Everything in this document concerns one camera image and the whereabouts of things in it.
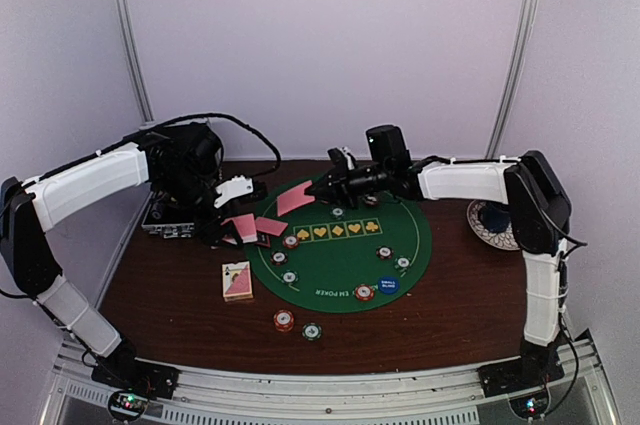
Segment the green chip top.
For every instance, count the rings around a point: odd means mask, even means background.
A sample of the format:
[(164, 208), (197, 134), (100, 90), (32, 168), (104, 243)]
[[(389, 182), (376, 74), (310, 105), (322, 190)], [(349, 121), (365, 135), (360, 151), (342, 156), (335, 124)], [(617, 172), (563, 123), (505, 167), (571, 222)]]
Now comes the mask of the green chip top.
[(331, 216), (336, 220), (343, 219), (346, 215), (345, 209), (342, 207), (334, 207), (331, 209), (330, 213)]

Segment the red-backed card deck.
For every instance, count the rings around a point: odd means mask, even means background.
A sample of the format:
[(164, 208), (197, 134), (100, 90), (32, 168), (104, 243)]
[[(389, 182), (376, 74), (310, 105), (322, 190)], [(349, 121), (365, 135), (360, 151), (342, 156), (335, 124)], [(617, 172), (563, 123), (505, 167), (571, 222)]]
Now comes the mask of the red-backed card deck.
[(233, 223), (235, 229), (244, 243), (254, 243), (257, 241), (257, 228), (255, 217), (252, 213), (230, 217), (223, 222), (223, 225)]

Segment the dealt card top player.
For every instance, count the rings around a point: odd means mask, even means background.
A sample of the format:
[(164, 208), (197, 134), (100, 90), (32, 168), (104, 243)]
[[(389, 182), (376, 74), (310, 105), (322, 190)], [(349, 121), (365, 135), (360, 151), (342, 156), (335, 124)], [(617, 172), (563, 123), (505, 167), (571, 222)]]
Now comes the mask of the dealt card top player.
[(307, 180), (281, 193), (276, 199), (277, 216), (283, 217), (298, 208), (313, 203), (316, 197), (306, 193), (311, 185), (312, 181)]

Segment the dealt card player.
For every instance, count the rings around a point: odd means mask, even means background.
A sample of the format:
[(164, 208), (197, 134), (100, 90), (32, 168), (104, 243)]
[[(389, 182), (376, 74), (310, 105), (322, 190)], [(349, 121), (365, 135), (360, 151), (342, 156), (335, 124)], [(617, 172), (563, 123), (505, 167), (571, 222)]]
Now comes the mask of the dealt card player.
[(276, 237), (281, 236), (288, 228), (286, 222), (267, 217), (257, 217), (255, 219), (255, 226), (258, 232)]
[(283, 217), (298, 208), (313, 203), (316, 197), (306, 193), (311, 185), (312, 181), (307, 180), (281, 193), (276, 199), (277, 216)]

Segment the brown chip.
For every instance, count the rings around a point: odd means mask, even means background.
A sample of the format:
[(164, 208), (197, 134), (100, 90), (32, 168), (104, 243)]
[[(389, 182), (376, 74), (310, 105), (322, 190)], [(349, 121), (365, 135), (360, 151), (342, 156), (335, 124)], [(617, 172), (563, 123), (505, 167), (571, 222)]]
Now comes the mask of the brown chip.
[(275, 251), (271, 254), (270, 262), (275, 266), (284, 265), (288, 262), (288, 255), (283, 251)]
[(380, 246), (376, 249), (376, 256), (382, 260), (390, 259), (393, 256), (393, 250), (388, 246)]

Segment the orange chip bottom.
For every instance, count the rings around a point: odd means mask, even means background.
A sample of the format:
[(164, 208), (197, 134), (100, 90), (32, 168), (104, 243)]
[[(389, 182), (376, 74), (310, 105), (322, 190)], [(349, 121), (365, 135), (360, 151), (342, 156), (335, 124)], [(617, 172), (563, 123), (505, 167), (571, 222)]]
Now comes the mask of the orange chip bottom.
[(355, 288), (354, 296), (359, 301), (368, 302), (374, 298), (375, 290), (369, 285), (361, 284)]

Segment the blue small blind button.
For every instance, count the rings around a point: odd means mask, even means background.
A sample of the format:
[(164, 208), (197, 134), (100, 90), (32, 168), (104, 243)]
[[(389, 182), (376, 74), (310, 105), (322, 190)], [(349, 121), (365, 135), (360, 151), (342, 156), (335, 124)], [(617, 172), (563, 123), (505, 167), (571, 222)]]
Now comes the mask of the blue small blind button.
[(394, 295), (400, 290), (400, 281), (396, 277), (385, 276), (378, 279), (378, 291), (384, 295)]

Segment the orange chip stack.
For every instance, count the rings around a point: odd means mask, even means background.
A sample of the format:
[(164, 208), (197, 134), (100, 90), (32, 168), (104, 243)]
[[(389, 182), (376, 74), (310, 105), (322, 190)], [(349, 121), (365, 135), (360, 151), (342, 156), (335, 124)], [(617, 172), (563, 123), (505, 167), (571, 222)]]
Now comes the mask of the orange chip stack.
[(279, 332), (289, 332), (294, 328), (294, 315), (289, 310), (279, 310), (273, 316), (274, 327)]

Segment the green chip stack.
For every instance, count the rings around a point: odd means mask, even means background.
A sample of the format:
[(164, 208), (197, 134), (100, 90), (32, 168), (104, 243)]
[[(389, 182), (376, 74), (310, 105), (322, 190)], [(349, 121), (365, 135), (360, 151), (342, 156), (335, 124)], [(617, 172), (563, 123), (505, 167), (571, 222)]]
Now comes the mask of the green chip stack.
[(319, 324), (309, 322), (303, 325), (301, 334), (308, 341), (316, 341), (322, 337), (323, 329)]

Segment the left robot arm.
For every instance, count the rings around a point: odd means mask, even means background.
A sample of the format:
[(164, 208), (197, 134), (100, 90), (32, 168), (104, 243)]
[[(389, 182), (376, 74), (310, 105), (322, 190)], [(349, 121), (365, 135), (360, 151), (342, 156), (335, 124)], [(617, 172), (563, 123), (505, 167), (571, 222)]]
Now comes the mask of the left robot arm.
[(148, 183), (193, 216), (205, 243), (217, 245), (238, 234), (225, 219), (226, 206), (254, 190), (245, 176), (216, 182), (222, 156), (208, 124), (165, 125), (28, 183), (11, 177), (1, 186), (1, 256), (15, 285), (75, 335), (123, 389), (143, 381), (143, 366), (133, 346), (65, 277), (46, 234), (76, 212)]

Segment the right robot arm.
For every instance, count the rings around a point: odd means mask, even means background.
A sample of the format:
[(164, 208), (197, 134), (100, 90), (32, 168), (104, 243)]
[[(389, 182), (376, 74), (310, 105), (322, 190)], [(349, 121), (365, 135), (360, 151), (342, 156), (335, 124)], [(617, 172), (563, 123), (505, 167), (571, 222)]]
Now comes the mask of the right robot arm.
[(478, 200), (505, 212), (526, 267), (524, 339), (550, 345), (559, 333), (566, 296), (563, 270), (582, 246), (570, 235), (572, 205), (546, 157), (533, 150), (520, 157), (457, 160), (429, 156), (414, 161), (406, 148), (375, 151), (370, 165), (350, 164), (344, 150), (329, 152), (333, 164), (313, 180), (306, 195), (346, 208), (377, 192), (412, 201)]

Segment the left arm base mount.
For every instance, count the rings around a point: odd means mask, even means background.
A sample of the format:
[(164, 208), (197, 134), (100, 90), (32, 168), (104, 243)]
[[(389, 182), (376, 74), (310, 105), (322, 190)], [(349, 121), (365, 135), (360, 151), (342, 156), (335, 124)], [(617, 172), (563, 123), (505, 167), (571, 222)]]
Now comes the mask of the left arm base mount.
[(150, 399), (171, 399), (178, 384), (180, 372), (177, 368), (150, 362), (136, 361), (129, 378), (121, 380), (98, 364), (91, 372), (94, 382), (117, 389), (131, 390)]

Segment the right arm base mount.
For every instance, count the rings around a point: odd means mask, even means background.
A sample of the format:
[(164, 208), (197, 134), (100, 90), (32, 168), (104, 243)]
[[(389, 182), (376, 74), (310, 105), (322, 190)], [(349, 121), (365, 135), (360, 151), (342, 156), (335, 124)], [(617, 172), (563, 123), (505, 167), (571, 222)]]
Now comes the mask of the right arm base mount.
[(563, 368), (555, 363), (546, 370), (536, 366), (527, 369), (521, 359), (484, 365), (477, 372), (486, 398), (543, 387), (565, 376)]

